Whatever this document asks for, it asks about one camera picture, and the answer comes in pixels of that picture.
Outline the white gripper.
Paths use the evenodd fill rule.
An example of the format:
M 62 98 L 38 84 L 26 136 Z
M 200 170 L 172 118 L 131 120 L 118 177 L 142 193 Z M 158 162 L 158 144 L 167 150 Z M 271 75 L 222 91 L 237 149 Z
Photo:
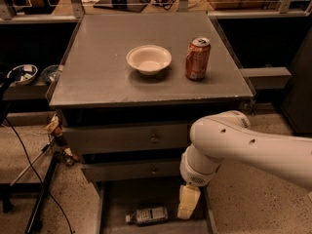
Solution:
M 223 159 L 205 156 L 193 145 L 186 148 L 181 155 L 179 170 L 187 184 L 179 189 L 178 218 L 189 219 L 192 216 L 201 195 L 198 187 L 209 184 L 222 162 Z

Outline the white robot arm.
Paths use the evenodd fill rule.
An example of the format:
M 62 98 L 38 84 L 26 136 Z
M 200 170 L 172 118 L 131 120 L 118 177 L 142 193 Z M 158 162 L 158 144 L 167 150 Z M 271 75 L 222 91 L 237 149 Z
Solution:
M 223 160 L 254 166 L 304 188 L 312 187 L 312 139 L 255 132 L 248 117 L 231 110 L 205 116 L 190 128 L 190 145 L 181 155 L 177 217 L 189 219 L 200 189 L 209 184 Z

